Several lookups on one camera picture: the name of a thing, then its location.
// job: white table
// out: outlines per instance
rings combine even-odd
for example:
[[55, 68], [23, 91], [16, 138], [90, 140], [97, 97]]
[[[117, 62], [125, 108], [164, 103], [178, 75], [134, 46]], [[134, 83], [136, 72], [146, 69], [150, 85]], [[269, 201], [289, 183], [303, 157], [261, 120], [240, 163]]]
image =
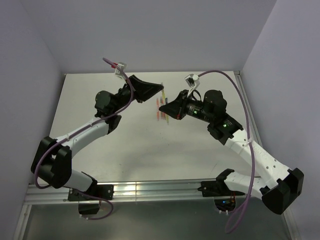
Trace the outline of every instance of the white table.
[[[187, 89], [184, 77], [199, 72], [138, 72], [139, 79], [163, 83], [169, 102]], [[236, 81], [232, 71], [226, 72]], [[245, 114], [229, 80], [218, 73], [200, 79], [202, 97], [210, 89], [221, 90], [227, 112], [245, 126]], [[90, 120], [96, 113], [95, 96], [101, 90], [116, 93], [124, 82], [112, 73], [67, 74], [50, 136], [65, 135]], [[186, 116], [157, 120], [158, 93], [144, 103], [133, 102], [123, 113], [117, 129], [81, 150], [72, 168], [99, 182], [130, 182], [215, 178], [227, 168], [250, 175], [251, 167], [210, 136], [208, 123]]]

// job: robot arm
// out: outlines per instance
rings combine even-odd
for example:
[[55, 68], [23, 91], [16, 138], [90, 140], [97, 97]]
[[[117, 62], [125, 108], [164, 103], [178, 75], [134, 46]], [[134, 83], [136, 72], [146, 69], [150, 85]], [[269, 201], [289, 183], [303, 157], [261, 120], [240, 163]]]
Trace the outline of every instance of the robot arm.
[[[190, 87], [199, 85], [198, 78], [194, 76], [186, 80]], [[227, 102], [221, 91], [209, 90], [201, 101], [193, 99], [190, 90], [183, 90], [174, 101], [161, 106], [159, 110], [177, 120], [189, 115], [209, 123], [207, 130], [210, 135], [251, 165], [250, 139], [247, 139], [247, 132], [239, 122], [227, 114], [226, 107]], [[255, 141], [252, 140], [251, 144], [255, 155], [255, 170], [260, 175], [254, 179], [251, 194], [262, 199], [272, 212], [282, 214], [301, 194], [304, 174], [298, 168], [291, 170], [279, 162]], [[227, 169], [216, 178], [211, 189], [200, 187], [198, 190], [203, 196], [210, 191], [228, 196], [231, 191], [247, 193], [249, 185], [250, 176]]]
[[[161, 84], [141, 81], [134, 75], [130, 76], [129, 80], [134, 89], [133, 100], [139, 103], [145, 102], [164, 88]], [[56, 189], [68, 187], [91, 196], [103, 196], [105, 194], [101, 189], [103, 186], [99, 186], [97, 180], [84, 172], [72, 169], [72, 158], [94, 140], [110, 134], [117, 128], [121, 116], [114, 114], [129, 102], [130, 97], [130, 86], [127, 83], [116, 94], [104, 90], [98, 92], [95, 97], [94, 107], [97, 110], [95, 118], [64, 136], [55, 139], [49, 136], [43, 138], [31, 166], [32, 173], [35, 173], [41, 157], [52, 146], [67, 139], [45, 157], [39, 167], [38, 176]]]

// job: table surface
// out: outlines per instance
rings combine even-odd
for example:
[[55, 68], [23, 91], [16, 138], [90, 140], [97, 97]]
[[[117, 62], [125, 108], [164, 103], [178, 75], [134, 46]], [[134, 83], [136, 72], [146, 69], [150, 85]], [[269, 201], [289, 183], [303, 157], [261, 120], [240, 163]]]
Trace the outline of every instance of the table surface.
[[[138, 72], [139, 79], [163, 83], [168, 101], [188, 89], [184, 78], [199, 72]], [[226, 72], [236, 81], [232, 71]], [[89, 121], [96, 110], [95, 96], [101, 90], [116, 93], [124, 82], [113, 73], [67, 74], [53, 120], [50, 136], [65, 135]], [[240, 98], [230, 81], [218, 73], [200, 79], [199, 92], [221, 90], [227, 112], [245, 126]], [[82, 149], [72, 168], [99, 182], [129, 182], [215, 178], [230, 168], [250, 175], [251, 167], [224, 147], [207, 131], [207, 123], [186, 116], [183, 120], [157, 120], [158, 93], [144, 103], [133, 102], [114, 132]]]

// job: white wall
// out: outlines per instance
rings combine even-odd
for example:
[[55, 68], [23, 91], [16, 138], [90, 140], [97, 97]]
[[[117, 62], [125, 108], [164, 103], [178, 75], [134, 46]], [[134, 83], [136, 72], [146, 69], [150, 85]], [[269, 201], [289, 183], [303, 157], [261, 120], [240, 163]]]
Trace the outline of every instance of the white wall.
[[21, 0], [64, 73], [241, 70], [276, 0]]
[[264, 147], [304, 172], [292, 209], [305, 240], [320, 234], [319, 9], [319, 0], [278, 0], [242, 71]]
[[11, 239], [62, 74], [18, 0], [0, 2], [0, 238]]

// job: metal frame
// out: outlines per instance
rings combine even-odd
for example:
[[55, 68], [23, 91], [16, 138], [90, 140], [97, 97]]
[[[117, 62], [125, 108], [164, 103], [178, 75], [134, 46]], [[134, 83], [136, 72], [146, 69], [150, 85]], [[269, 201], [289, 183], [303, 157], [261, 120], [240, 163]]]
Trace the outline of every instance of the metal frame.
[[[236, 82], [244, 98], [251, 124], [252, 134], [262, 146], [261, 138], [258, 133], [257, 125], [245, 94], [244, 86], [239, 71], [234, 71]], [[212, 181], [214, 179], [192, 179], [192, 180], [164, 180], [164, 181], [132, 181], [132, 182], [102, 182], [99, 184], [114, 185], [113, 203], [117, 202], [149, 202], [149, 201], [182, 201], [182, 200], [201, 200], [202, 193], [197, 190], [201, 186], [201, 181]], [[78, 203], [96, 203], [98, 201], [73, 201], [69, 202], [68, 188], [46, 188], [38, 189], [35, 185], [29, 185], [23, 202], [20, 217], [14, 233], [14, 240], [22, 240], [29, 220], [32, 205], [47, 204], [78, 204]], [[215, 197], [215, 199], [224, 199], [226, 197]], [[289, 234], [292, 240], [301, 240], [294, 216], [290, 208], [283, 213], [283, 218], [288, 226]]]

